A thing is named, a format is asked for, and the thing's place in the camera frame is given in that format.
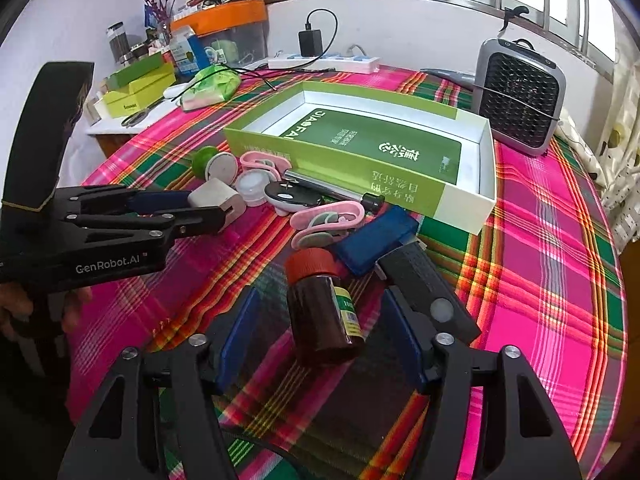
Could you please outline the person's left hand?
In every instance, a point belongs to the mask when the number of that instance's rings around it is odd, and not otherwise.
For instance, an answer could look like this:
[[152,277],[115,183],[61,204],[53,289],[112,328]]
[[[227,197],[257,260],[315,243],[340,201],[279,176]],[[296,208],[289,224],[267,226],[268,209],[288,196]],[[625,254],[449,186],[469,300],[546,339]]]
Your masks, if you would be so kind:
[[[83,287],[68,292],[63,302],[62,329],[69,334],[79,325],[81,310],[84,304],[92,299],[90,287]],[[20,285],[14,283],[1,285],[1,333],[9,340],[16,339],[16,333],[11,325],[11,316],[29,316],[34,310],[30,300]]]

